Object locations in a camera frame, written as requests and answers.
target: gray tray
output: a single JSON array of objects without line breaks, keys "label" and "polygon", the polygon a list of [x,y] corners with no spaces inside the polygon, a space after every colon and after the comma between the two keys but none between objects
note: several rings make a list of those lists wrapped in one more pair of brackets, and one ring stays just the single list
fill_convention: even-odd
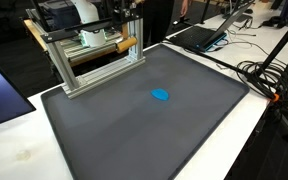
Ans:
[{"label": "gray tray", "polygon": [[[173,179],[248,93],[163,45],[147,61],[69,100],[62,88],[42,101],[74,179]],[[163,88],[168,101],[150,92]]]}]

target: white desk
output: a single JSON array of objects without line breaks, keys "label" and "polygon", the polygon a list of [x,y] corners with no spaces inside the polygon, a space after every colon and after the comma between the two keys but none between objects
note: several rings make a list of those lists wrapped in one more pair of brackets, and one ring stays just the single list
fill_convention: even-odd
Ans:
[{"label": "white desk", "polygon": [[[261,10],[260,6],[261,3],[258,3],[254,7],[254,27],[273,15],[267,10]],[[223,21],[221,17],[214,17],[206,21],[204,26],[218,27]],[[256,37],[240,36],[240,38],[257,43],[270,52],[286,31],[287,28],[275,30],[263,27],[244,32],[257,34]],[[231,70],[220,70],[215,63],[207,59],[186,53],[181,48],[169,46],[227,76],[236,78],[235,73]],[[239,46],[229,45],[218,52],[209,53],[209,55],[225,60],[232,65],[246,59],[263,61],[267,57],[256,47],[243,49]],[[288,63],[288,44],[280,52],[278,58]],[[72,179],[44,112],[40,95],[41,93],[29,98],[37,111],[0,125],[0,180]],[[254,92],[246,95],[176,179],[223,179],[264,112],[267,103],[265,98]],[[21,157],[22,151],[29,152],[30,158]]]}]

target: person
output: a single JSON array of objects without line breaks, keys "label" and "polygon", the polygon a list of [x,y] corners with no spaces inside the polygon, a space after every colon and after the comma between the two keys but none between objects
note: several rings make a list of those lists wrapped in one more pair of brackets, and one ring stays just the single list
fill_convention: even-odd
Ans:
[{"label": "person", "polygon": [[[180,16],[185,16],[188,9],[188,0],[181,0]],[[175,0],[145,0],[143,8],[143,45],[146,48],[163,41],[171,23]]]}]

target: blue object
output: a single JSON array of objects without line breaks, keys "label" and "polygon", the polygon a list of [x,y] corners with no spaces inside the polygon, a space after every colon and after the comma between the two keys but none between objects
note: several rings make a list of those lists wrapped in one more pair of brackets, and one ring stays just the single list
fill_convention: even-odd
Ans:
[{"label": "blue object", "polygon": [[154,89],[151,91],[151,94],[156,99],[159,99],[162,101],[167,101],[169,98],[168,92],[165,91],[164,89]]}]

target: floor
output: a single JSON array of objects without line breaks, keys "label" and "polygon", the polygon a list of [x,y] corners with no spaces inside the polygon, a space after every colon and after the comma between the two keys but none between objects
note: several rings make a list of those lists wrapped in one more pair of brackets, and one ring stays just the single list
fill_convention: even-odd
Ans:
[{"label": "floor", "polygon": [[[172,22],[178,20],[180,5],[181,1],[176,0]],[[203,3],[192,4],[187,14],[191,23],[200,22],[203,7]],[[217,13],[216,7],[210,6],[206,18]],[[172,29],[170,26],[167,34],[185,27],[178,25]],[[7,31],[0,37],[0,65],[25,96],[32,96],[58,83],[40,47],[25,36],[23,28]],[[285,129],[274,117],[266,116],[263,120],[266,121],[263,131],[250,136],[226,179],[288,180],[288,142],[283,139]]]}]

